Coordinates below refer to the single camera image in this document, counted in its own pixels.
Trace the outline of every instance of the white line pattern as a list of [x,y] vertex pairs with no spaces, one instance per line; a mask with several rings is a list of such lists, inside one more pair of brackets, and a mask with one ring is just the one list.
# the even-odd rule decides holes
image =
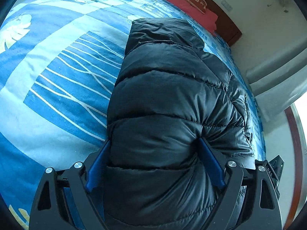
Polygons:
[[[97,54],[98,54],[99,56],[101,56],[102,58],[105,58],[106,60],[111,61],[111,62],[113,62],[114,64],[117,64],[117,65],[119,65],[119,66],[122,65],[122,64],[119,64],[119,63],[117,63],[117,62],[115,62],[115,61],[113,61],[113,60],[110,60],[109,58],[103,56],[102,54],[98,53],[96,50],[92,49],[91,47],[89,47],[89,46],[87,46],[87,45],[85,45],[85,44],[83,44],[83,43],[81,43],[81,42],[75,41],[74,43],[77,43],[77,44],[80,44],[80,45],[83,45],[83,46],[89,48],[90,50],[94,51],[95,53],[97,53]],[[111,64],[111,63],[108,63],[108,62],[104,61],[104,60],[101,60],[101,59],[98,59],[98,60],[103,61],[103,62],[105,62],[105,63],[107,63],[107,64],[109,64],[109,65],[111,65],[111,66],[113,66],[113,67],[116,67],[116,68],[120,69],[120,67],[117,67],[117,66],[115,66],[115,65],[113,65],[113,64]]]
[[80,130],[82,130],[83,132],[85,132],[86,134],[89,134],[92,137],[95,137],[101,141],[105,141],[105,139],[102,139],[94,134],[92,134],[91,132],[88,132],[87,130],[83,129],[82,127],[80,127],[78,124],[74,123],[72,120],[70,120],[68,117],[66,117],[63,113],[61,113],[60,111],[58,111],[57,109],[55,109],[48,101],[46,101],[42,96],[40,96],[36,91],[34,91],[32,88],[30,88],[30,91],[32,93],[34,93],[38,98],[40,98],[43,102],[45,102],[46,105],[48,105],[51,109],[53,109],[56,113],[58,113],[59,115],[61,115],[63,118],[65,118],[67,121],[69,121],[71,124],[73,124],[74,126],[76,126],[77,128],[79,128]]
[[112,53],[114,53],[115,55],[117,55],[118,57],[124,59],[124,56],[120,55],[119,53],[114,52],[107,44],[103,43],[102,41],[98,40],[97,38],[95,38],[94,36],[89,35],[88,33],[86,33],[86,35],[90,36],[91,38],[95,39],[96,41],[99,41],[101,44],[103,44],[107,49],[109,49]]
[[96,80],[96,81],[97,81],[97,82],[98,82],[108,93],[112,94],[112,92],[111,92],[108,88],[106,88],[106,86],[105,86],[103,83],[101,83],[100,80],[97,79],[96,75],[93,74],[93,73],[91,73],[91,71],[90,71],[88,68],[86,68],[86,67],[85,67],[84,65],[82,65],[79,61],[77,61],[76,59],[70,57],[69,55],[67,55],[67,54],[65,54],[65,53],[62,53],[62,54],[63,54],[64,56],[67,56],[68,58],[74,60],[75,62],[77,62],[80,66],[82,66],[84,69],[86,69],[87,72],[84,72],[84,71],[81,71],[81,70],[78,70],[78,69],[72,67],[72,66],[69,65],[65,60],[63,60],[61,57],[57,56],[57,58],[58,58],[59,60],[61,60],[64,64],[66,64],[67,66],[73,68],[73,69],[76,70],[76,71],[79,71],[79,72],[82,72],[82,73],[89,73],[89,74],[91,74],[91,75],[93,76],[93,78],[94,78],[94,79],[95,79],[95,80]]
[[73,52],[71,52],[71,51],[69,51],[69,50],[67,50],[67,49],[64,49],[63,51],[69,52],[69,53],[71,53],[71,54],[77,56],[77,57],[80,58],[81,60],[84,60],[85,62],[87,62],[88,64],[90,64],[92,67],[95,67],[95,68],[97,68],[99,71],[102,71],[102,72],[108,74],[109,76],[111,76],[112,78],[117,79],[117,77],[115,77],[115,76],[112,75],[111,73],[108,73],[108,72],[106,72],[105,70],[99,68],[98,66],[96,66],[96,65],[94,65],[94,64],[92,64],[92,63],[90,63],[88,60],[82,58],[81,56],[79,56],[79,55],[77,55],[77,54],[75,54],[75,53],[73,53]]
[[[97,41],[100,42],[103,46],[99,46],[99,45],[97,45],[97,44],[95,44],[95,43],[93,43],[93,42],[90,42],[90,41],[88,41],[88,40],[85,40],[85,39],[81,39],[81,38],[79,38],[79,39],[82,40],[82,41],[84,41],[85,43],[93,44],[93,45],[95,45],[95,46],[98,46],[98,47],[100,47],[100,48],[106,50],[108,55],[112,54],[112,55],[115,55],[116,57],[119,57],[119,58],[123,59],[123,56],[121,56],[120,54],[116,53],[114,50],[112,50],[112,49],[111,49],[109,46],[107,46],[105,43],[103,43],[103,42],[101,42],[100,40],[98,40],[97,38],[95,38],[95,37],[89,35],[88,33],[86,33],[85,35],[88,35],[88,36],[90,36],[91,38],[97,40]],[[91,55],[90,53],[86,53],[85,51],[83,51],[83,50],[81,50],[81,49],[79,49],[79,48],[77,48],[77,47],[74,47],[74,46],[72,46],[72,45],[70,45],[69,47],[71,47],[71,48],[73,48],[73,49],[75,49],[75,50],[77,50],[77,51],[80,51],[80,52],[82,52],[82,53],[85,53],[87,56],[94,57],[95,59],[97,59],[97,60],[99,60],[99,61],[102,61],[102,62],[104,62],[104,63],[106,63],[106,64],[108,64],[108,65],[110,65],[110,66],[113,66],[113,67],[115,67],[115,68],[117,68],[117,69],[120,69],[120,67],[115,66],[115,65],[113,65],[112,63],[114,63],[114,64],[116,64],[116,65],[119,65],[119,66],[121,66],[121,64],[119,64],[119,63],[117,63],[117,62],[115,62],[115,61],[113,61],[113,60],[111,60],[111,59],[109,59],[109,58],[103,56],[102,54],[98,53],[96,50],[92,49],[91,47],[87,46],[86,44],[83,44],[83,43],[77,42],[77,41],[75,41],[74,43],[84,45],[85,47],[89,48],[90,50],[96,52],[99,56],[101,56],[101,57],[104,58],[105,60],[104,60],[104,59],[99,59],[99,58],[97,58],[96,56],[93,56],[93,55]],[[102,80],[100,80],[99,78],[101,78],[101,79],[107,81],[108,83],[110,83],[111,85],[114,86],[114,85],[115,85],[115,80],[116,80],[116,78],[117,78],[116,76],[114,76],[114,75],[112,75],[112,74],[106,72],[105,70],[101,69],[100,67],[98,67],[98,66],[92,64],[90,61],[88,61],[88,60],[84,59],[83,57],[79,56],[77,53],[74,53],[74,52],[72,52],[72,51],[70,51],[70,50],[67,50],[67,49],[64,49],[58,56],[56,56],[56,59],[60,60],[63,64],[65,64],[66,66],[68,66],[69,68],[71,68],[72,70],[74,70],[75,72],[79,72],[79,73],[84,73],[84,74],[89,74],[89,75],[91,75],[91,77],[94,78],[94,80],[99,84],[100,87],[102,87],[104,90],[106,90],[109,94],[112,94],[112,92],[110,91],[110,89],[108,89],[108,88],[102,83]],[[98,73],[92,72],[89,68],[87,68],[84,64],[82,64],[78,59],[85,61],[85,62],[88,63],[90,66],[92,66],[92,67],[96,68],[97,70],[99,70],[99,71],[101,71],[101,72],[107,74],[108,76],[107,76],[107,77],[104,77],[104,76],[102,76],[102,75],[100,75],[100,74],[98,74]],[[77,68],[77,66],[76,66],[76,67],[72,66],[72,63],[78,64],[80,67],[82,67],[83,70]],[[45,70],[47,70],[47,71],[49,71],[49,72],[51,72],[51,73],[57,75],[58,77],[61,77],[61,78],[65,79],[65,80],[68,80],[68,81],[70,81],[71,83],[74,83],[74,84],[76,84],[76,85],[78,85],[78,86],[82,86],[82,87],[88,89],[89,91],[92,91],[92,92],[94,92],[94,93],[100,95],[101,97],[103,97],[103,98],[105,98],[105,99],[107,99],[107,100],[110,100],[110,98],[109,98],[108,96],[102,94],[102,93],[99,92],[98,90],[95,90],[95,89],[93,89],[93,88],[90,88],[90,87],[88,87],[88,86],[86,86],[86,85],[84,85],[84,84],[78,82],[77,80],[73,80],[73,79],[71,79],[71,78],[65,76],[64,74],[61,74],[61,73],[59,73],[59,72],[57,72],[57,71],[55,71],[55,70],[52,70],[51,66],[50,66],[50,67],[46,67]],[[43,78],[46,82],[48,82],[49,84],[51,84],[52,86],[54,86],[54,87],[56,87],[57,89],[59,89],[60,91],[62,91],[63,93],[61,94],[59,91],[56,91],[56,90],[54,90],[52,87],[49,87],[49,86],[47,86],[47,85],[42,84],[42,83],[39,82],[38,80],[36,80],[36,81],[34,82],[35,85],[40,86],[40,87],[46,89],[47,91],[49,91],[49,92],[51,92],[51,93],[53,93],[53,94],[55,94],[55,95],[57,95],[57,96],[59,96],[59,97],[63,97],[63,98],[69,99],[69,100],[71,100],[71,101],[73,101],[73,102],[76,102],[77,104],[81,105],[81,106],[90,114],[90,116],[91,116],[92,118],[95,119],[95,121],[97,121],[100,125],[102,125],[103,127],[106,128],[106,124],[103,123],[97,116],[95,116],[95,114],[94,114],[93,112],[96,112],[96,113],[102,115],[104,118],[106,118],[106,114],[104,114],[103,112],[99,111],[99,110],[96,109],[95,107],[93,107],[93,106],[91,106],[91,105],[89,105],[89,104],[87,104],[87,103],[85,103],[85,102],[83,102],[83,101],[77,99],[75,96],[73,96],[72,94],[70,94],[69,92],[67,92],[67,91],[66,91],[64,88],[62,88],[60,85],[58,85],[58,84],[54,83],[53,81],[51,81],[49,78],[47,78],[46,76],[44,76],[42,73],[41,73],[39,76],[40,76],[41,78]],[[52,102],[48,102],[47,100],[45,100],[45,99],[43,98],[42,95],[39,95],[39,94],[38,94],[38,91],[35,91],[35,90],[34,90],[34,87],[32,87],[32,88],[30,89],[30,91],[31,91],[32,93],[34,93],[39,99],[41,99],[47,106],[49,106],[51,109],[53,109],[56,113],[58,113],[60,116],[62,116],[65,120],[69,121],[71,124],[73,124],[74,126],[76,126],[78,129],[82,130],[83,132],[85,132],[86,134],[88,134],[88,135],[90,135],[90,136],[92,136],[92,137],[95,137],[95,138],[97,138],[97,139],[99,139],[99,140],[101,140],[101,141],[104,141],[104,139],[102,139],[101,137],[99,137],[99,136],[97,136],[97,135],[95,135],[95,134],[89,132],[88,130],[86,130],[86,129],[84,129],[83,127],[79,126],[77,123],[73,122],[73,120],[69,119],[66,115],[64,115],[64,112],[60,112],[58,109],[56,109],[56,108],[52,105]]]

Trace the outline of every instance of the bed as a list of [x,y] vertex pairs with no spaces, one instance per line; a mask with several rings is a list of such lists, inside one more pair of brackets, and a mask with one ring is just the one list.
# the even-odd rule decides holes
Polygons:
[[251,108],[254,156],[265,159],[255,99],[222,37],[165,0],[27,0],[0,29],[0,194],[25,229],[45,169],[70,168],[105,141],[131,22],[142,17],[186,19],[232,71]]

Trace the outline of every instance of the red pillow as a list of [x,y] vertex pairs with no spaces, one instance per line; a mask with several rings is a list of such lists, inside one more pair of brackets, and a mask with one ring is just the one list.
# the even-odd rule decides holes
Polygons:
[[193,7],[186,0],[167,0],[168,2],[174,4],[180,8],[183,12],[191,16],[195,21],[197,21],[202,27],[209,31],[212,35],[215,35],[214,31],[216,30],[216,20],[217,15],[211,10],[206,8],[206,14],[199,12],[199,10]]

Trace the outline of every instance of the wooden bed frame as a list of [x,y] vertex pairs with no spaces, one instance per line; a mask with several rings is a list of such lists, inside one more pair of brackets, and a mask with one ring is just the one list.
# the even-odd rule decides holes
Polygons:
[[306,159],[305,146],[302,146],[301,137],[305,138],[304,130],[300,121],[299,114],[296,110],[295,105],[289,106],[285,110],[287,120],[289,123],[293,148],[294,148],[294,190],[292,195],[292,202],[290,211],[284,226],[284,229],[287,229],[293,222],[294,218],[301,211],[302,207],[305,204],[306,199],[306,166],[304,164],[304,159]]
[[208,5],[208,9],[216,13],[218,16],[216,21],[216,32],[224,39],[224,41],[227,42],[229,46],[232,46],[241,37],[241,31],[219,5],[217,5],[213,0],[205,1]]

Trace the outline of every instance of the wooden headboard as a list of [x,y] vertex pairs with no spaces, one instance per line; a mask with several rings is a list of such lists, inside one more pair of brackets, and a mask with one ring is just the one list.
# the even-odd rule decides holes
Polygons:
[[241,31],[235,25],[235,23],[229,18],[229,16],[217,5],[213,0],[205,0],[208,9],[216,13],[218,19],[216,21],[216,32],[227,42],[229,46],[232,46],[242,35]]

